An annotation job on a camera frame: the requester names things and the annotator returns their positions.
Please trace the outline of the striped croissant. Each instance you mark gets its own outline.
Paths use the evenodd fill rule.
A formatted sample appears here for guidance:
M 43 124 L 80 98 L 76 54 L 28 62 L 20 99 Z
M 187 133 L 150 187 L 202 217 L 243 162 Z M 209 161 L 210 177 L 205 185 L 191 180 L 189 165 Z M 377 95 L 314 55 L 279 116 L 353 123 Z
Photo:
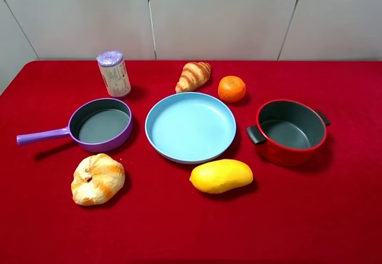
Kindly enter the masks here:
M 184 65 L 178 83 L 175 86 L 176 93 L 190 92 L 203 86 L 211 76 L 211 65 L 206 62 L 188 62 Z

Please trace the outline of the light blue round plate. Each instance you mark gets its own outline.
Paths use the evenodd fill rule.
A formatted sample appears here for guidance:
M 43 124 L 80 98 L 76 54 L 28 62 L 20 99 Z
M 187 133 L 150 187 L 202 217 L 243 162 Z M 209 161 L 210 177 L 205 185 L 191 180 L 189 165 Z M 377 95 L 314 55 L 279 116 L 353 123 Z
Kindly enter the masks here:
M 153 148 L 168 160 L 201 164 L 224 153 L 236 136 L 232 111 L 219 99 L 188 92 L 155 104 L 144 125 Z

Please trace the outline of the orange tangerine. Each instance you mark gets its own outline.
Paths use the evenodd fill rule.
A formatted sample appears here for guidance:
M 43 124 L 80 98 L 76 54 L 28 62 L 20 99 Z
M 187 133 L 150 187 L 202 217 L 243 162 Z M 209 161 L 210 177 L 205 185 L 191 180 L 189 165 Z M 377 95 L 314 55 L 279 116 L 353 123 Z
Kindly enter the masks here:
M 222 101 L 235 103 L 244 98 L 246 89 L 246 84 L 240 77 L 225 76 L 220 80 L 217 92 Z

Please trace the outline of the yellow mango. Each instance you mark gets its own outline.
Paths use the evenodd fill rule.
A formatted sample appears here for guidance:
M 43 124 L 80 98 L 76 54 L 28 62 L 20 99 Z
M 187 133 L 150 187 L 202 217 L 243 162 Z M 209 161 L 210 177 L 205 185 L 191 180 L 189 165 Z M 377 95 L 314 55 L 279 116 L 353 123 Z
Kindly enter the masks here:
M 220 159 L 195 167 L 189 180 L 201 192 L 221 194 L 249 185 L 253 178 L 252 170 L 246 163 L 235 159 Z

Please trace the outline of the purple-capped white cylindrical can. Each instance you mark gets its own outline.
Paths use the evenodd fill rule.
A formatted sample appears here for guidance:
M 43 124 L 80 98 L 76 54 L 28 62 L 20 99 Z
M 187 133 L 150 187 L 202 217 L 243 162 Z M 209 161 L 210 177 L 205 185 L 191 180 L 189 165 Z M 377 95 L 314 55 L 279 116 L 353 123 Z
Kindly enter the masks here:
M 131 84 L 120 51 L 106 51 L 96 58 L 107 92 L 112 97 L 121 98 L 131 91 Z

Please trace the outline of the round swirled bread roll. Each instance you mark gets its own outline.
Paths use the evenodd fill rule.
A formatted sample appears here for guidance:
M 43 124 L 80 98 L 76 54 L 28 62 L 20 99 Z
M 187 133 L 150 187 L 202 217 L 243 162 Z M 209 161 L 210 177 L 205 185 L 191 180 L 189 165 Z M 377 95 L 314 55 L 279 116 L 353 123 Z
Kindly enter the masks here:
M 83 159 L 73 174 L 72 199 L 77 205 L 91 206 L 108 202 L 123 187 L 125 170 L 106 154 Z

